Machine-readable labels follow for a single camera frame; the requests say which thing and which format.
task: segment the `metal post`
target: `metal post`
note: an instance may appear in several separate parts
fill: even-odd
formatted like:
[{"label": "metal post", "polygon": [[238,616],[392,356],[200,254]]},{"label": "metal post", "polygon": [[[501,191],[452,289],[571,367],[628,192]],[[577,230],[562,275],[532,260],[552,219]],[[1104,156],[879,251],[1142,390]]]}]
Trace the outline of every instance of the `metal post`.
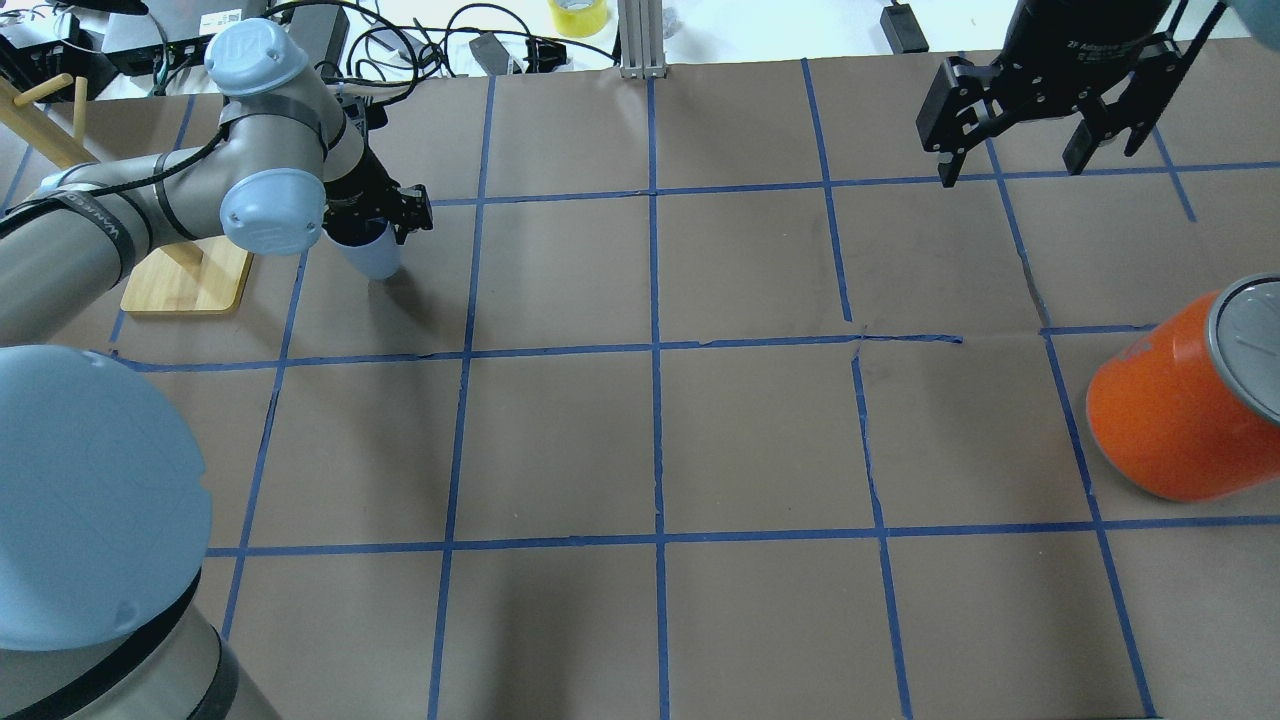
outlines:
[{"label": "metal post", "polygon": [[618,0],[622,77],[667,77],[662,49],[662,0]]}]

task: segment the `can lid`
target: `can lid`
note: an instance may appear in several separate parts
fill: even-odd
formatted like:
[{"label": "can lid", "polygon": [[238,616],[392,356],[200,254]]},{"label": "can lid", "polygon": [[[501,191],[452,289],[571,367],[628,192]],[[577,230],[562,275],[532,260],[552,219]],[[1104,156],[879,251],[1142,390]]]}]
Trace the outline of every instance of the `can lid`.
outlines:
[{"label": "can lid", "polygon": [[1226,288],[1210,310],[1208,342],[1231,392],[1280,424],[1280,273]]}]

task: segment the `wooden base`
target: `wooden base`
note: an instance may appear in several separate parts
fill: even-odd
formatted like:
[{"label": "wooden base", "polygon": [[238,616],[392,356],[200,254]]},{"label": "wooden base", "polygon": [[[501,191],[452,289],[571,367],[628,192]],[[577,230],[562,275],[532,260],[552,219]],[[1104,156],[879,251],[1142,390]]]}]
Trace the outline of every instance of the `wooden base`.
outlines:
[{"label": "wooden base", "polygon": [[220,315],[239,306],[251,255],[225,236],[169,245],[133,269],[120,309]]}]

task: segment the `orange can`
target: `orange can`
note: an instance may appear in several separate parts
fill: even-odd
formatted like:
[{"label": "orange can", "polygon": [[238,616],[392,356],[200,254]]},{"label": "orange can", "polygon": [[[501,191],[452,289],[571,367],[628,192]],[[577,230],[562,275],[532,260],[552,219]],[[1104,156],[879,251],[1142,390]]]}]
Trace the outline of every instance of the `orange can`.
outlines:
[{"label": "orange can", "polygon": [[1280,479],[1280,274],[1201,297],[1107,361],[1085,413],[1107,460],[1160,497]]}]

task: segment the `gray robot arm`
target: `gray robot arm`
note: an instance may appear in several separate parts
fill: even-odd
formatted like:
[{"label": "gray robot arm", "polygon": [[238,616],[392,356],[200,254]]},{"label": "gray robot arm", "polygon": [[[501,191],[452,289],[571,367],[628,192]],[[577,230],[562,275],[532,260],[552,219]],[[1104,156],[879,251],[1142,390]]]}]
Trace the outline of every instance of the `gray robot arm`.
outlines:
[{"label": "gray robot arm", "polygon": [[225,233],[296,254],[321,227],[347,247],[430,228],[425,188],[390,179],[279,26],[228,28],[206,67],[230,100],[216,145],[72,168],[0,224],[0,346],[46,340],[168,243]]}]

